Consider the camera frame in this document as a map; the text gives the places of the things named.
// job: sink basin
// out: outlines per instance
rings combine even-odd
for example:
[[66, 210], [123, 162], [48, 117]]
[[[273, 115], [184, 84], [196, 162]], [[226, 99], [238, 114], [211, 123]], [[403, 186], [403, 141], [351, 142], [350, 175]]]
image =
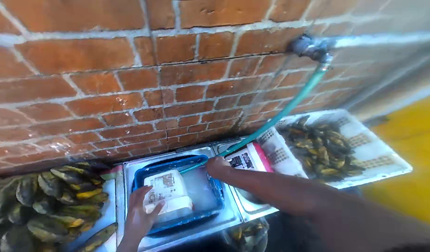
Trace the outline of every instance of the sink basin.
[[[201, 147], [179, 153], [169, 152], [123, 163], [123, 179], [116, 180], [117, 198], [123, 199], [118, 200], [118, 202], [122, 203], [117, 205], [117, 222], [119, 224], [117, 242], [120, 242], [123, 237], [124, 223], [128, 211], [129, 196], [133, 188], [135, 172], [152, 163], [164, 162], [168, 159], [190, 155], [206, 155], [208, 158], [211, 158], [215, 156], [215, 152], [211, 147]], [[199, 225], [178, 229], [161, 237], [147, 236], [140, 242], [138, 251], [160, 251], [240, 224], [242, 222], [242, 217], [229, 185], [221, 183], [221, 187], [223, 191], [224, 208], [220, 210], [216, 217], [201, 222]]]
[[[224, 144], [223, 143], [218, 144], [217, 146], [215, 146], [216, 155], [218, 155], [219, 153], [222, 153], [223, 151], [227, 150], [230, 146], [238, 142], [240, 142], [240, 140], [235, 140]], [[268, 204], [260, 204], [257, 202], [254, 203], [246, 199], [246, 197], [248, 197], [248, 193], [241, 189], [235, 188], [234, 186], [229, 186], [229, 188], [232, 191], [234, 200], [237, 203], [238, 209], [240, 211], [241, 217], [244, 222], [254, 220], [254, 219], [263, 217], [265, 215], [279, 211], [279, 209], [276, 209]]]

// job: yellow wall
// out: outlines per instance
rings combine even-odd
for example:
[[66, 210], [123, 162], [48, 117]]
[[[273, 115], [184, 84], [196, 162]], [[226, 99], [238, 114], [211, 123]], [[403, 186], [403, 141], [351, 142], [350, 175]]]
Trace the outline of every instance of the yellow wall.
[[362, 187], [366, 198], [430, 223], [430, 96], [388, 115], [371, 130], [413, 166], [413, 172]]

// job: human hand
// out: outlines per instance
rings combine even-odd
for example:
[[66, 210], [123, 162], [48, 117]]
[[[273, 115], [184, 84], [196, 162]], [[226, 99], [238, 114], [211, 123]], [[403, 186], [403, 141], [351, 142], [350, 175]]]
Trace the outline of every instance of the human hand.
[[233, 168], [231, 167], [229, 162], [224, 160], [223, 157], [213, 157], [207, 161], [206, 169], [209, 175], [211, 175], [215, 179], [219, 179], [221, 174], [229, 172]]
[[151, 188], [153, 187], [143, 186], [135, 190], [129, 197], [128, 215], [119, 251], [137, 251], [140, 241], [151, 230], [157, 215], [164, 206], [165, 202], [161, 201], [151, 213], [145, 212], [143, 199]]

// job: water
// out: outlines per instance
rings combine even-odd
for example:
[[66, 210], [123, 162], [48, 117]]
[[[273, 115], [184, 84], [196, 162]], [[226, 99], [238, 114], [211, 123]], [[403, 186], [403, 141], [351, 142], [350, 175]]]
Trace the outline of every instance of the water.
[[[192, 167], [185, 165], [178, 170]], [[200, 167], [182, 174], [185, 188], [192, 199], [195, 211], [211, 210], [217, 207], [217, 201], [206, 175], [206, 168]]]

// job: blue plastic tub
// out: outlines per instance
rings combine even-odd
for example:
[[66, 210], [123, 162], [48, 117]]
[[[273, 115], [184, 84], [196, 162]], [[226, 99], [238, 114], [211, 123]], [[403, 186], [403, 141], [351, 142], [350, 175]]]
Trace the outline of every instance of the blue plastic tub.
[[[200, 155], [200, 156], [194, 156], [194, 157], [188, 157], [177, 161], [172, 161], [160, 165], [154, 165], [154, 166], [146, 166], [136, 171], [134, 174], [134, 183], [133, 183], [133, 191], [143, 186], [143, 181], [146, 177], [149, 177], [151, 175], [155, 175], [158, 173], [162, 173], [164, 171], [168, 171], [171, 169], [177, 169], [178, 171], [184, 170], [184, 166], [186, 165], [193, 165], [197, 162], [201, 162], [204, 160], [207, 160], [208, 157], [206, 155]], [[208, 218], [210, 216], [216, 215], [219, 213], [221, 209], [224, 207], [224, 198], [223, 194], [221, 192], [221, 184], [217, 179], [213, 179], [212, 177], [207, 175], [207, 178], [209, 180], [209, 185], [212, 188], [212, 191], [216, 198], [216, 207], [213, 209], [208, 209], [205, 211], [193, 211], [190, 215], [177, 218], [174, 220], [162, 222], [158, 225], [153, 225], [150, 232], [148, 234], [153, 234], [159, 231], [163, 231], [165, 229], [169, 229], [175, 226], [183, 225], [186, 223], [190, 223], [192, 221], [196, 220], [203, 220], [205, 218]]]

